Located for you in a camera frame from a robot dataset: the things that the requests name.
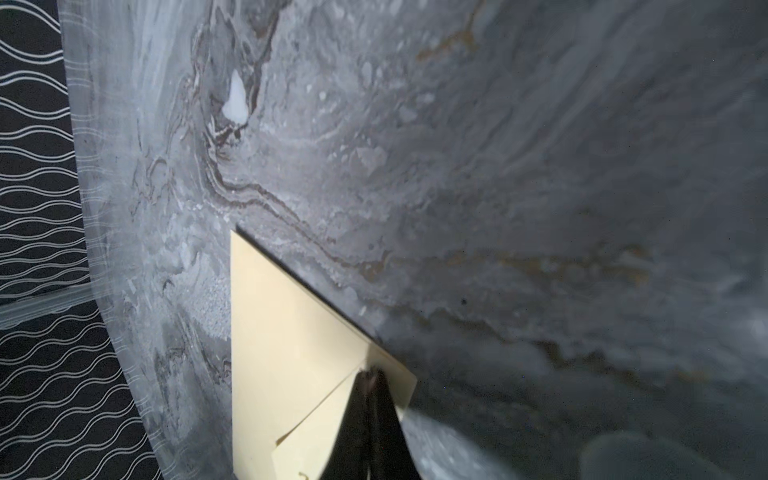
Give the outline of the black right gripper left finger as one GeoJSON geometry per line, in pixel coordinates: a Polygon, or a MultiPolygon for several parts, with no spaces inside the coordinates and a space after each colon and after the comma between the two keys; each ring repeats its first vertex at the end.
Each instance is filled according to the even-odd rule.
{"type": "Polygon", "coordinates": [[[360,371],[321,480],[365,480],[369,471],[368,371],[360,371]]]}

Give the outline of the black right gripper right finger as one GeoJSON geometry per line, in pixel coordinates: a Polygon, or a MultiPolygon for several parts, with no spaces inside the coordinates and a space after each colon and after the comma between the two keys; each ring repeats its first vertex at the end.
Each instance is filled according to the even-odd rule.
{"type": "Polygon", "coordinates": [[[389,384],[380,369],[369,371],[370,475],[378,480],[420,480],[389,384]]]}

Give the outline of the tan kraft envelope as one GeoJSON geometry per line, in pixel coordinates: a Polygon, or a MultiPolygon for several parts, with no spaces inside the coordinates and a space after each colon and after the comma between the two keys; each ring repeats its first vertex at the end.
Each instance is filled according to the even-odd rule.
{"type": "Polygon", "coordinates": [[[237,478],[319,478],[363,369],[385,372],[404,415],[416,376],[237,232],[230,279],[237,478]]]}

